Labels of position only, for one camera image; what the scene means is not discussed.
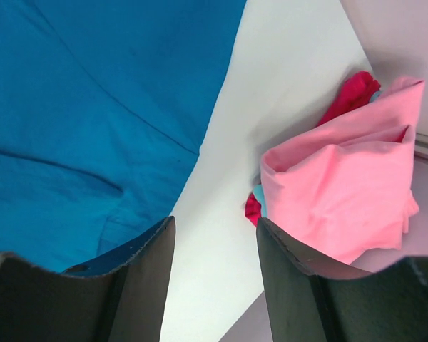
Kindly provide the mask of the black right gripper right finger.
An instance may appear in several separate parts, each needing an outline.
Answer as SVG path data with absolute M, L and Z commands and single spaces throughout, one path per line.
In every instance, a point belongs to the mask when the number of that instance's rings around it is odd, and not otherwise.
M 256 238 L 275 341 L 428 341 L 428 256 L 371 273 L 269 219 L 258 221 Z

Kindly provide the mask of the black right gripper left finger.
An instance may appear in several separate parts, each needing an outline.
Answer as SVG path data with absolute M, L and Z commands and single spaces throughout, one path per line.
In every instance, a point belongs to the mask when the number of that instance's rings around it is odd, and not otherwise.
M 175 220 L 61 273 L 0 252 L 0 341 L 158 341 Z

